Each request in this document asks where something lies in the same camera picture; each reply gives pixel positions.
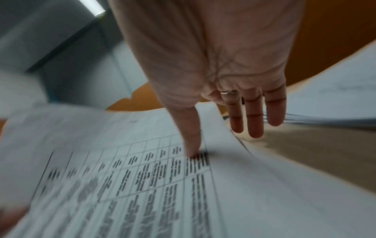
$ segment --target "silver ring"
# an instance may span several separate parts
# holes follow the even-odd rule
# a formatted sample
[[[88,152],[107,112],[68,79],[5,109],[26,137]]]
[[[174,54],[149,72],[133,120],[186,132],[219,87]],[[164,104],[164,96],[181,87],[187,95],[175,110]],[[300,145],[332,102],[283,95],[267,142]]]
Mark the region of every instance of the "silver ring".
[[[225,91],[225,92],[220,92],[222,95],[226,95],[226,94],[235,94],[237,93],[238,91],[236,90],[229,90],[229,91]]]

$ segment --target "hand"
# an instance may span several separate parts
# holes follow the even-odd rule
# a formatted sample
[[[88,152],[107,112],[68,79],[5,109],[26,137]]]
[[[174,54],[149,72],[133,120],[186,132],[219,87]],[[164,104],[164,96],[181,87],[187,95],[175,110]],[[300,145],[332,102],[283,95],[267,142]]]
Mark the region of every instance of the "hand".
[[[27,207],[12,209],[0,208],[0,235],[17,224],[17,222],[26,214]]]
[[[264,133],[286,112],[284,68],[304,0],[112,0],[117,23],[160,102],[184,139],[187,156],[201,144],[195,104],[226,104],[231,127]],[[236,90],[234,94],[220,92]]]

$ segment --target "light fixture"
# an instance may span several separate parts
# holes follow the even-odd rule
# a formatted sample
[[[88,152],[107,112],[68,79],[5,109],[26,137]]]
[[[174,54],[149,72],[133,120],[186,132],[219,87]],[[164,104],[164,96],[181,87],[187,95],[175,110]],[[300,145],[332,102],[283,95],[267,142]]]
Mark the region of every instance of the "light fixture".
[[[80,0],[80,2],[92,13],[94,16],[99,16],[106,10],[97,2],[97,0]]]

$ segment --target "sheet of paper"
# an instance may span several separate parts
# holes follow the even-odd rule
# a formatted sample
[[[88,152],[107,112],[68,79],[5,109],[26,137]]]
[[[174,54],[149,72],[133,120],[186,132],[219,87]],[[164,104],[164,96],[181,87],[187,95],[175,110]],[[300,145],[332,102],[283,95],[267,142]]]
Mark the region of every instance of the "sheet of paper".
[[[289,94],[287,112],[320,120],[348,120],[348,123],[375,119],[375,68],[376,42],[373,42]]]
[[[366,229],[328,216],[251,155],[214,104],[197,108],[195,159],[184,157],[164,109],[50,106],[11,119],[0,143],[0,192],[32,208],[8,237],[374,236],[375,199],[356,217]]]

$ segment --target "palm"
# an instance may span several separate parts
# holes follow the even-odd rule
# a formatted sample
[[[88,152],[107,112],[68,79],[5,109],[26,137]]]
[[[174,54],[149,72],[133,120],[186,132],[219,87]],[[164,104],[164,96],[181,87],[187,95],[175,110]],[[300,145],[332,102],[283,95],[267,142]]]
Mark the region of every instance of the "palm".
[[[268,121],[286,111],[284,67],[303,0],[113,0],[118,24],[161,103],[197,151],[200,96],[228,106],[234,131],[263,134],[262,93]],[[220,91],[237,90],[234,95]]]

